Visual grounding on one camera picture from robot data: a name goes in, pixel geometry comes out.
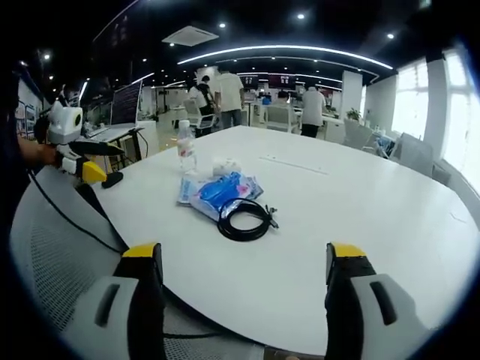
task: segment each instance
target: potted plant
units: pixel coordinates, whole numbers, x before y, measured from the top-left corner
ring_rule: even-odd
[[[360,121],[360,112],[355,109],[351,109],[346,113],[346,118],[349,120],[356,120],[357,122]]]

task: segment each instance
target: computer monitor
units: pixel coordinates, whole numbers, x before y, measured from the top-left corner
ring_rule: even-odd
[[[138,103],[142,82],[136,82],[121,88],[113,94],[110,125],[116,128],[137,124]]]

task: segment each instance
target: white shirt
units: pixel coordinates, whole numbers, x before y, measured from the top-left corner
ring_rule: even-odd
[[[240,76],[234,73],[222,73],[217,76],[215,92],[220,92],[222,112],[242,109],[242,99],[240,90],[243,89]]]
[[[303,124],[318,125],[323,123],[322,110],[325,105],[325,97],[313,86],[308,88],[303,94],[303,115],[301,122]]]
[[[195,104],[199,107],[206,107],[208,104],[203,96],[202,92],[195,86],[190,89],[188,92],[188,97],[195,100]]]

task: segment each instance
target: white round table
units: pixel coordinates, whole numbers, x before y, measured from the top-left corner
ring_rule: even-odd
[[[129,166],[110,189],[95,185],[95,193],[129,246],[161,243],[171,291],[246,338],[326,353],[329,242],[365,251],[377,273],[413,297],[427,328],[443,324],[470,285],[478,229],[438,182],[342,145],[252,127],[204,136],[196,151],[205,176],[213,157],[239,160],[265,190],[258,201],[278,209],[280,229],[238,243],[176,205],[182,175],[174,148]]]

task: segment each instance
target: recessed ceiling light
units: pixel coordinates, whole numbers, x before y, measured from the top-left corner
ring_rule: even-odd
[[[194,58],[187,58],[185,60],[177,62],[177,65],[186,64],[187,62],[193,62],[195,60],[208,58],[210,56],[216,56],[216,55],[227,54],[227,53],[236,53],[238,51],[260,50],[260,49],[295,49],[295,50],[322,51],[324,53],[333,53],[333,54],[338,54],[343,56],[349,56],[350,58],[360,59],[365,62],[371,62],[373,64],[387,68],[389,70],[393,70],[393,67],[388,64],[374,60],[372,58],[367,58],[366,56],[357,55],[352,52],[329,49],[326,47],[315,47],[315,46],[304,46],[304,45],[258,45],[258,46],[236,47],[234,49],[225,49],[225,50],[220,50],[216,52],[209,52],[203,55],[195,56]]]

